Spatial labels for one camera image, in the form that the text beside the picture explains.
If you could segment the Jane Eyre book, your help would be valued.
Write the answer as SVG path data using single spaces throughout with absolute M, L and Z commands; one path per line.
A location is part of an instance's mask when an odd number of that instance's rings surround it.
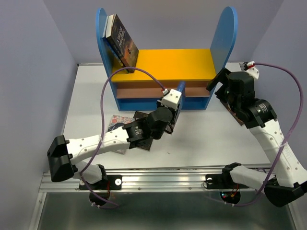
M 182 109 L 182 106 L 183 106 L 183 103 L 184 103 L 184 100 L 185 100 L 185 87 L 186 87 L 186 82 L 180 81 L 178 87 L 176 88 L 176 90 L 174 90 L 174 91 L 177 91 L 177 92 L 180 93 L 180 97 L 178 97 L 178 100 L 176 100 L 177 101 L 177 108 L 175 110 L 174 119 L 168 125 L 168 131 L 169 131 L 170 134 L 172 134 L 174 132 L 176 122 L 179 118 L 179 115 L 180 115 L 180 112 L 181 112 L 181 109 Z

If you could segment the Three Days to See book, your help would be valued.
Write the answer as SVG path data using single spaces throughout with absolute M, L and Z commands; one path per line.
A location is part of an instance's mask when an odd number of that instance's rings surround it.
M 141 119 L 141 118 L 145 118 L 147 117 L 148 114 L 147 113 L 143 113 L 143 112 L 140 112 L 140 111 L 136 111 L 134 113 L 134 116 L 133 118 L 135 120 L 138 120 L 138 119 Z M 142 149 L 142 150 L 146 150 L 146 151 L 150 151 L 150 148 L 152 146 L 152 142 L 153 142 L 153 139 L 147 139 L 144 141 L 144 143 L 139 147 L 139 149 Z

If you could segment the Little Women book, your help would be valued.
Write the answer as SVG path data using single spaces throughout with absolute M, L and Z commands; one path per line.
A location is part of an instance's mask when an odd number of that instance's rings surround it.
M 110 123 L 107 127 L 107 132 L 112 132 L 115 129 L 125 126 L 126 124 L 129 124 L 131 122 L 135 121 L 134 118 L 132 117 L 126 117 L 126 116 L 121 116 L 121 115 L 113 115 L 111 117 Z

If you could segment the A Tale of Two Cities book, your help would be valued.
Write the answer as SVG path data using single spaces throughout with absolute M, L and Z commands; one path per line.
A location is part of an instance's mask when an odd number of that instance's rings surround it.
M 136 67 L 139 49 L 135 45 L 124 25 L 123 31 L 118 33 L 117 39 L 119 39 L 119 50 L 123 52 L 123 59 L 126 61 L 127 65 L 126 67 Z

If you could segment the Animal Farm book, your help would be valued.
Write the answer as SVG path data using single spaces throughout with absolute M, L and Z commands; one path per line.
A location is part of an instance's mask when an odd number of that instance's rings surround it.
M 119 50 L 119 39 L 117 39 L 118 33 L 122 31 L 123 25 L 118 16 L 116 14 L 107 16 L 102 39 L 120 68 L 127 66 L 123 59 L 123 52 Z

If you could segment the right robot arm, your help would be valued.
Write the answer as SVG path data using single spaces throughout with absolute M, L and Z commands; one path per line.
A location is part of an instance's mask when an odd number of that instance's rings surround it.
M 234 189 L 221 198 L 225 203 L 238 206 L 235 200 L 240 187 L 250 187 L 264 193 L 276 207 L 283 207 L 307 192 L 307 171 L 300 164 L 288 144 L 289 134 L 280 129 L 277 114 L 266 100 L 255 97 L 254 84 L 258 73 L 231 72 L 222 68 L 211 80 L 207 90 L 211 91 L 217 83 L 222 86 L 216 97 L 229 105 L 251 134 L 256 138 L 271 165 L 270 171 L 259 172 L 234 162 L 222 169 L 220 174 L 206 176 L 203 186 L 207 189 Z

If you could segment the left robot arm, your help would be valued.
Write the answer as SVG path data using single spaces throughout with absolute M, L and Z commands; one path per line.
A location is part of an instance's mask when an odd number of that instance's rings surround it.
M 146 117 L 106 132 L 104 136 L 81 139 L 65 139 L 63 135 L 52 141 L 47 158 L 52 182 L 63 182 L 70 178 L 101 189 L 106 185 L 107 175 L 101 164 L 91 164 L 85 160 L 98 154 L 115 150 L 138 148 L 149 139 L 159 140 L 166 127 L 173 124 L 179 113 L 180 103 L 167 105 L 158 102 L 155 111 Z

